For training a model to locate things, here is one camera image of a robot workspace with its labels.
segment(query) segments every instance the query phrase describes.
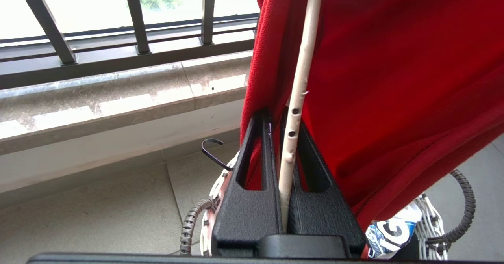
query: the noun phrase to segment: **marble ledge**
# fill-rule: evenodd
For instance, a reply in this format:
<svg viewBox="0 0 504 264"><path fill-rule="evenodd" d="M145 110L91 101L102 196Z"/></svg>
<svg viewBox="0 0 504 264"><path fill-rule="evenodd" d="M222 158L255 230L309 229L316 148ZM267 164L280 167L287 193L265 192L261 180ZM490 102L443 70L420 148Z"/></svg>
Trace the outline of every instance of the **marble ledge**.
<svg viewBox="0 0 504 264"><path fill-rule="evenodd" d="M243 99L251 55L0 91L0 156Z"/></svg>

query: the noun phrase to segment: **gray spiral cable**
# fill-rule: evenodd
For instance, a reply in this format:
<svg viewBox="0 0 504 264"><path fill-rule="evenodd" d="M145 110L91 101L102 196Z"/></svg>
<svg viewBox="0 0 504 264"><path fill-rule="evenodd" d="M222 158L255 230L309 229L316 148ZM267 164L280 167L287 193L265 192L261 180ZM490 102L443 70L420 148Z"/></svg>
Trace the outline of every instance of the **gray spiral cable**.
<svg viewBox="0 0 504 264"><path fill-rule="evenodd" d="M182 234L180 235L180 255L191 256L191 244L193 244L193 233L198 215L210 208L214 210L217 207L217 201L211 197L200 200L187 213L182 224Z"/></svg>
<svg viewBox="0 0 504 264"><path fill-rule="evenodd" d="M444 245L440 245L438 250L446 250L448 251L452 246L452 243L459 240L471 227L472 221L474 219L474 212L476 211L476 199L474 198L474 191L472 190L471 184L467 180L467 178L458 170L455 169L450 173L462 188L462 192L464 193L465 199L465 208L464 208L464 217L460 221L459 225L452 229L450 232L439 236L432 237L427 239L426 244L434 244L434 243L444 243Z"/></svg>

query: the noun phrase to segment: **red cloth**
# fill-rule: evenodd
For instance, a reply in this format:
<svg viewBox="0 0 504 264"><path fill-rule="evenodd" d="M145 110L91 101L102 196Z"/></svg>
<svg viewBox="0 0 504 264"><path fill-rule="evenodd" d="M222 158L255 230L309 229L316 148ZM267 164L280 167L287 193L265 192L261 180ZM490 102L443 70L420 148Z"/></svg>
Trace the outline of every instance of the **red cloth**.
<svg viewBox="0 0 504 264"><path fill-rule="evenodd" d="M306 0L261 7L241 122L290 95ZM365 229L504 132L504 0L322 0L303 119ZM259 142L247 187L261 186Z"/></svg>

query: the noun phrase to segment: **window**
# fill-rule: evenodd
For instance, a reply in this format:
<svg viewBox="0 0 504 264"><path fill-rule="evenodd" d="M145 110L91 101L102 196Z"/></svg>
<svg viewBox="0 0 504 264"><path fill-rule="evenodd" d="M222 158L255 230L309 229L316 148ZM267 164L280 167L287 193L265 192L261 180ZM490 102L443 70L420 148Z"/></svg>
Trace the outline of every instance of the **window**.
<svg viewBox="0 0 504 264"><path fill-rule="evenodd" d="M0 5L0 89L251 50L259 12L256 0Z"/></svg>

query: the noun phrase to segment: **black metal railing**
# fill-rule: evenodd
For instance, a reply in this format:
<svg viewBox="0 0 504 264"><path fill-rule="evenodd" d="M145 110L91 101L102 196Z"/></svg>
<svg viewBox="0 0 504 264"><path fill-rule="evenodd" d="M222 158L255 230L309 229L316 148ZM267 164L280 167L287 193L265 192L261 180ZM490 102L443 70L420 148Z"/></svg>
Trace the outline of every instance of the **black metal railing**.
<svg viewBox="0 0 504 264"><path fill-rule="evenodd" d="M132 27L62 34L45 0L25 1L45 36L0 44L45 42L0 47L0 89L252 50L259 16L214 18L215 0L203 0L201 19L145 25L140 0L127 0Z"/></svg>

